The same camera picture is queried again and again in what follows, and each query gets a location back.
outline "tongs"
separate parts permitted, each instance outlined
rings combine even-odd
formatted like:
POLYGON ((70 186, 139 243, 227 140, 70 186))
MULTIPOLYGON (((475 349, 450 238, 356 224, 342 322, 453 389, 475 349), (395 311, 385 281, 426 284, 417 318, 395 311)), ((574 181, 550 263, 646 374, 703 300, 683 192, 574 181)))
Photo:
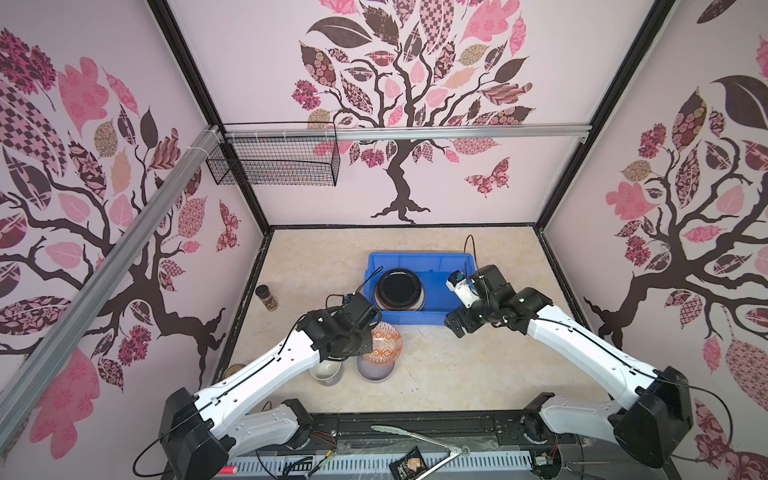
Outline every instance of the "tongs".
POLYGON ((445 465, 446 463, 449 463, 454 458, 458 457, 459 455, 469 456, 469 447, 467 446, 458 446, 454 445, 452 443, 447 442, 441 442, 439 440, 431 439, 429 437, 425 437, 424 435, 420 435, 418 433, 409 432, 407 430, 399 429, 397 427, 393 427, 390 425, 371 425, 371 430, 376 430, 377 432, 385 432, 385 433, 393 433, 395 435, 403 435, 406 437, 411 437, 412 439, 422 440, 423 442, 432 443, 435 445, 440 445, 441 447, 444 447, 448 449, 448 457, 444 458, 440 462, 437 462, 435 466, 427 470, 426 472, 423 472, 421 475, 416 477, 414 480, 422 480, 422 478, 426 477, 427 475, 432 474, 434 471, 438 470, 440 467, 445 465))

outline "beige table surface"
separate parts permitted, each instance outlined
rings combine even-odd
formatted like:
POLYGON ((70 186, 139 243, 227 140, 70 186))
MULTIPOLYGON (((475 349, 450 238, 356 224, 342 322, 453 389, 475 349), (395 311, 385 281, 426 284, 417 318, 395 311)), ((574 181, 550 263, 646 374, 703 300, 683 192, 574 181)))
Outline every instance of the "beige table surface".
MULTIPOLYGON (((280 306, 268 312, 253 298, 230 363, 249 363, 264 354, 299 316, 320 308, 329 293, 352 292, 363 280, 371 252, 461 253, 469 233, 477 242, 479 265, 495 264, 516 290, 532 286, 568 311, 530 227, 277 230, 259 283, 269 286, 280 306)), ((403 351, 385 382, 363 380, 355 359, 349 359, 335 386, 322 386, 303 372, 269 399, 277 404, 298 398, 310 412, 393 412, 521 409, 540 392, 599 402, 608 398, 560 354, 508 329, 484 326, 458 339, 444 326, 397 328, 403 351)))

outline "wire basket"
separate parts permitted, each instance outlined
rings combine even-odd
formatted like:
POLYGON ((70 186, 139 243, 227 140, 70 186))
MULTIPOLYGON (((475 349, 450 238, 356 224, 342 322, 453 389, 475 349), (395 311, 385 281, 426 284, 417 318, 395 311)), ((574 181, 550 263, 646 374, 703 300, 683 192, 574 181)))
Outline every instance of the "wire basket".
POLYGON ((335 187, 341 163, 336 126, 315 121, 277 123, 302 124, 310 130, 235 132, 227 136, 227 144, 220 144, 207 159, 216 183, 335 187))

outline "pink wall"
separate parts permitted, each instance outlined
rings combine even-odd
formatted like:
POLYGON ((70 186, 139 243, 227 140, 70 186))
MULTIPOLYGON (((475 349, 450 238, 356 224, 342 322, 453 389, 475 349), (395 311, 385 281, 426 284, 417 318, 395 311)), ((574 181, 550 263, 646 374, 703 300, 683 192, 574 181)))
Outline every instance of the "pink wall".
MULTIPOLYGON (((205 123, 141 0, 24 2, 4 7, 0 28, 5 386, 205 123)), ((203 166, 0 475, 133 478, 165 398, 213 374, 259 242, 240 192, 203 166)), ((163 466, 157 449, 142 470, 163 466)))
MULTIPOLYGON (((651 4, 423 0, 399 2, 396 12, 395 2, 360 0, 172 3, 224 121, 310 117, 348 127, 438 126, 459 116, 474 124, 509 108, 481 124, 588 123, 651 4), (396 58, 398 45, 406 54, 421 45, 424 60, 396 58), (486 74, 496 48, 501 57, 486 74), (513 66, 517 74, 505 74, 513 66)), ((574 139, 400 142, 391 158, 386 145, 341 146, 336 187, 256 186, 269 221, 532 222, 574 139), (371 150, 368 161, 350 155, 357 148, 360 157, 371 150), (414 157, 422 149, 428 158, 414 157)))
MULTIPOLYGON (((729 452, 683 478, 765 478, 768 4, 713 5, 680 5, 547 235, 602 336, 730 407, 729 452)), ((691 396, 676 453, 709 458, 727 416, 691 396)))

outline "blue tray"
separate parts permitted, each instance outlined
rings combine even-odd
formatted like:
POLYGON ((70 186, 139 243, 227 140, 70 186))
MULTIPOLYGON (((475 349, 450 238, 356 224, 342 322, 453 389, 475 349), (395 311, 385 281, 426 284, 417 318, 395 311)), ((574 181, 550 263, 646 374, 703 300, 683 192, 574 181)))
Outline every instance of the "blue tray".
MULTIPOLYGON (((443 325, 445 316, 462 305, 456 294, 445 286, 445 281, 456 270, 464 271, 464 259, 461 253, 371 253, 363 279, 380 266, 383 268, 366 283, 362 292, 374 303, 373 290, 381 275, 393 268, 407 268, 419 276, 424 286, 424 307, 419 312, 382 312, 382 321, 392 325, 443 325)), ((474 272, 475 259, 468 254, 466 260, 467 272, 474 272)))

